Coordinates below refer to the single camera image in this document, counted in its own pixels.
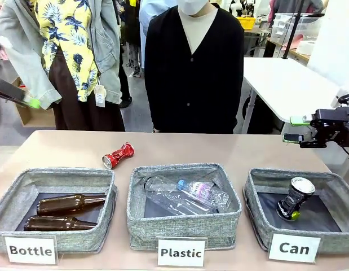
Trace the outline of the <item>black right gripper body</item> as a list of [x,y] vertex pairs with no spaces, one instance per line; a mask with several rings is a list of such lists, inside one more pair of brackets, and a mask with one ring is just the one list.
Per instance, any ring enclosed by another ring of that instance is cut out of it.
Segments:
[[328,142],[349,147],[349,107],[318,109],[311,115],[310,126],[315,132],[299,143],[301,148],[326,148]]

